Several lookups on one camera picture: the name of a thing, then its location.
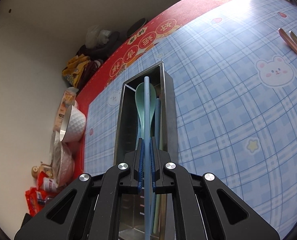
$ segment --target bear print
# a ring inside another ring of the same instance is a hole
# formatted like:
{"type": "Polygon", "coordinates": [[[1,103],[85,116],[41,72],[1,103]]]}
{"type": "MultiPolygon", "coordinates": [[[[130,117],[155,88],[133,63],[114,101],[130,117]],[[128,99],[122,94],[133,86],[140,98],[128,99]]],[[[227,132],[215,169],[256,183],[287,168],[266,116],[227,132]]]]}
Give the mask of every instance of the bear print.
{"type": "Polygon", "coordinates": [[[281,56],[274,56],[273,61],[259,60],[256,62],[259,79],[268,87],[283,87],[294,78],[294,71],[281,56]]]}

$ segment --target white textured cup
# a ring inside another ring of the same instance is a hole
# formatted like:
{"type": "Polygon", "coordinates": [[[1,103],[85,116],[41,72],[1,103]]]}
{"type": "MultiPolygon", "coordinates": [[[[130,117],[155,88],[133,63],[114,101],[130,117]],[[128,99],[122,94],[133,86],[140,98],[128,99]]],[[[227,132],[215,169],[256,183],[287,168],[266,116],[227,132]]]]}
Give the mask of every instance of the white textured cup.
{"type": "Polygon", "coordinates": [[[61,129],[59,131],[59,140],[61,142],[79,141],[85,130],[86,117],[76,107],[70,105],[64,115],[61,129]]]}

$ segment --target star print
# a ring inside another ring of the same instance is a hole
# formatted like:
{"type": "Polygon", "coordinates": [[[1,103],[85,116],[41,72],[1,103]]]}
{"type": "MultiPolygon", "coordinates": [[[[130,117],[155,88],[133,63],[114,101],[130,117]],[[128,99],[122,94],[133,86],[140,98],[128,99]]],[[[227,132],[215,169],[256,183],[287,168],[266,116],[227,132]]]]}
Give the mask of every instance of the star print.
{"type": "Polygon", "coordinates": [[[251,153],[255,152],[258,149],[258,141],[256,139],[255,140],[250,139],[246,148],[251,153]]]}

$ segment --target yellow object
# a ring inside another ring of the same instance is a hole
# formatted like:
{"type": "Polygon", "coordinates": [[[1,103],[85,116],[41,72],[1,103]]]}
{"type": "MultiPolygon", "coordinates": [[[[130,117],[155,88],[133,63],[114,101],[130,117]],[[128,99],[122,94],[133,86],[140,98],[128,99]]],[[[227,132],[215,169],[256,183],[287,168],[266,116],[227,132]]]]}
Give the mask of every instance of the yellow object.
{"type": "Polygon", "coordinates": [[[73,86],[77,87],[81,79],[85,66],[90,62],[90,57],[84,54],[71,58],[62,71],[63,77],[73,86]]]}

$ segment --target spoon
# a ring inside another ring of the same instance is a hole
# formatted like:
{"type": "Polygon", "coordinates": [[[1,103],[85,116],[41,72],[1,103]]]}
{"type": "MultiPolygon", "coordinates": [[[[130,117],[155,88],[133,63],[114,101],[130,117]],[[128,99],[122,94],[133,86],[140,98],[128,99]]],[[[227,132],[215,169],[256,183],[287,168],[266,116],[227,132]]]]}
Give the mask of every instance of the spoon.
{"type": "MultiPolygon", "coordinates": [[[[149,114],[150,114],[150,124],[151,127],[153,115],[155,112],[155,99],[156,99],[156,91],[154,86],[149,84],[149,94],[150,94],[150,102],[149,102],[149,114]]],[[[137,108],[137,113],[139,116],[139,123],[141,126],[141,138],[144,139],[144,83],[141,83],[137,86],[135,91],[135,104],[137,108]]]]}

